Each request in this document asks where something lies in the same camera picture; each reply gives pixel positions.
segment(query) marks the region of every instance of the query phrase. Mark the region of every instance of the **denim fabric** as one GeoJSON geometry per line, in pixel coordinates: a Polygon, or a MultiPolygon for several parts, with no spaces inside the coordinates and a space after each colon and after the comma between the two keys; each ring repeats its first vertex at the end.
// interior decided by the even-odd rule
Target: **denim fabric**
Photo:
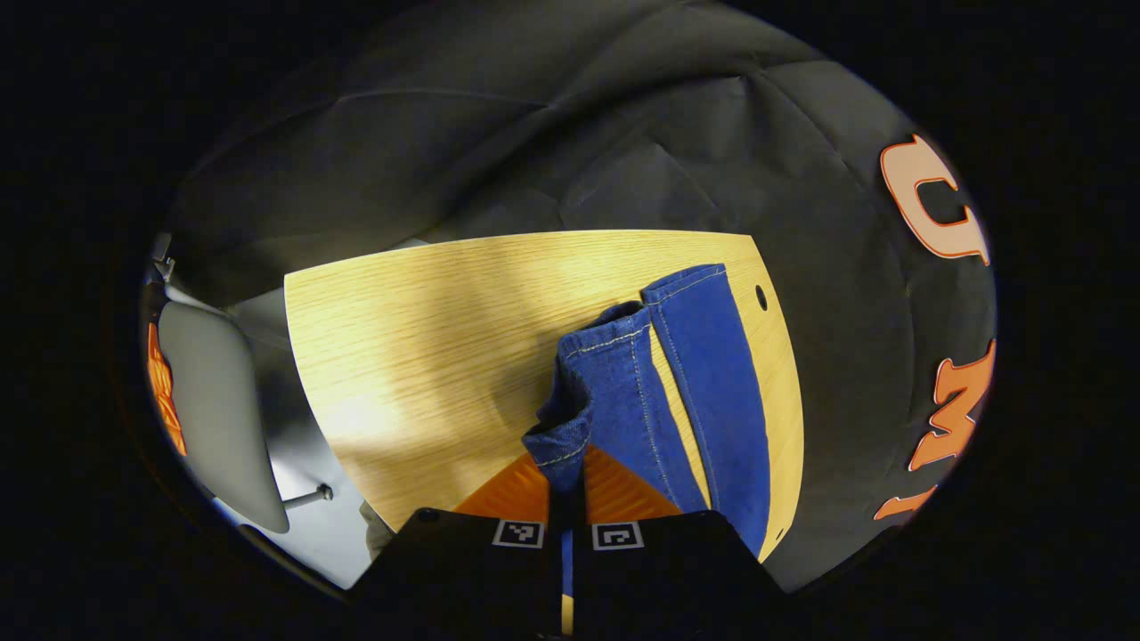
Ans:
{"type": "Polygon", "coordinates": [[[642,290],[685,401],[712,509],[754,554],[768,521],[768,439],[752,356],[724,265],[701,265],[642,290]]]}
{"type": "Polygon", "coordinates": [[[705,510],[650,357],[649,325],[649,309],[632,301],[562,336],[554,389],[522,443],[555,492],[576,487],[593,443],[681,510],[705,510]]]}

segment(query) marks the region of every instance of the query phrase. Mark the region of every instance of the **orange letter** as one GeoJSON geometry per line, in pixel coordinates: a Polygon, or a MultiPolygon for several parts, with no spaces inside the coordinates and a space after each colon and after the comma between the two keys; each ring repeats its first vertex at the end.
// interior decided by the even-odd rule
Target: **orange letter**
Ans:
{"type": "Polygon", "coordinates": [[[940,407],[930,416],[930,424],[946,430],[938,436],[934,430],[923,435],[918,449],[907,466],[910,471],[947,456],[958,456],[966,447],[966,441],[974,433],[974,420],[967,416],[978,404],[982,395],[990,387],[990,376],[994,371],[994,348],[997,341],[990,341],[986,355],[976,363],[955,366],[948,358],[938,364],[938,374],[934,381],[934,401],[946,403],[950,395],[960,392],[954,400],[940,407]]]}
{"type": "Polygon", "coordinates": [[[887,502],[882,504],[882,508],[879,508],[879,511],[874,513],[874,520],[879,520],[891,514],[898,514],[901,512],[918,510],[923,503],[926,503],[927,498],[930,498],[930,495],[934,494],[934,490],[936,489],[938,489],[938,486],[934,486],[922,494],[911,496],[910,498],[899,498],[897,496],[888,498],[887,502]]]}
{"type": "Polygon", "coordinates": [[[980,255],[982,262],[990,265],[982,228],[970,208],[966,208],[966,220],[943,225],[930,218],[919,201],[919,185],[923,182],[944,180],[951,189],[958,190],[950,169],[926,140],[914,136],[913,143],[887,147],[879,157],[879,165],[903,220],[928,250],[943,258],[980,255]]]}

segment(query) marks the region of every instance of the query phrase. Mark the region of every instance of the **gray floor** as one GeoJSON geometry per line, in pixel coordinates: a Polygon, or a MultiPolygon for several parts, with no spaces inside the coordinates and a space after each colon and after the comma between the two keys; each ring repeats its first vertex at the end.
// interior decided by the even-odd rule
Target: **gray floor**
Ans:
{"type": "MultiPolygon", "coordinates": [[[[333,488],[332,501],[290,510],[287,533],[262,532],[331,582],[350,587],[372,562],[365,544],[367,525],[359,512],[364,497],[345,476],[309,409],[290,349],[284,290],[225,311],[250,339],[269,459],[282,497],[307,494],[321,482],[333,488]]],[[[221,501],[215,498],[214,503],[235,525],[250,524],[221,501]]]]}

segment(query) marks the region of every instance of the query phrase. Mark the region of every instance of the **orange gripper pad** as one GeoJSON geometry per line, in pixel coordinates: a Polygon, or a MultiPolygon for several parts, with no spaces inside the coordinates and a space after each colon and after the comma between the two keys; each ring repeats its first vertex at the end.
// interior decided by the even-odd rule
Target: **orange gripper pad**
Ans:
{"type": "Polygon", "coordinates": [[[530,454],[523,454],[453,511],[475,517],[545,524],[551,511],[551,485],[535,465],[530,454]]]}
{"type": "Polygon", "coordinates": [[[629,468],[593,445],[586,448],[586,519],[591,524],[637,521],[681,510],[629,468]]]}

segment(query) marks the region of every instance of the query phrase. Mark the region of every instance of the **wrinkled fabric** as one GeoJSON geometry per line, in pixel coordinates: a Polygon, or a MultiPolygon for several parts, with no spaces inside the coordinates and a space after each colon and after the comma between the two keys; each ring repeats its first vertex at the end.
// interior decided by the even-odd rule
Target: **wrinkled fabric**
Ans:
{"type": "Polygon", "coordinates": [[[712,509],[759,554],[768,525],[764,406],[724,265],[701,265],[642,290],[705,463],[712,509]]]}
{"type": "Polygon", "coordinates": [[[683,511],[705,510],[653,367],[649,327],[649,309],[632,301],[563,336],[551,397],[522,441],[555,492],[575,488],[593,443],[683,511]]]}
{"type": "Polygon", "coordinates": [[[959,457],[907,469],[938,364],[982,358],[996,331],[993,269],[928,251],[882,180],[882,149],[914,133],[959,187],[918,188],[930,217],[984,222],[937,136],[732,8],[439,0],[314,60],[215,141],[168,220],[174,276],[222,307],[410,236],[750,235],[803,398],[796,519],[764,561],[792,591],[906,522],[873,519],[886,498],[944,482],[959,457]]]}
{"type": "MultiPolygon", "coordinates": [[[[586,446],[605,451],[683,512],[706,510],[653,366],[661,341],[705,463],[711,508],[759,553],[768,520],[764,407],[724,265],[692,267],[642,290],[559,340],[551,397],[522,437],[556,493],[579,487],[586,446]]],[[[572,595],[570,533],[563,592],[572,595]]]]}

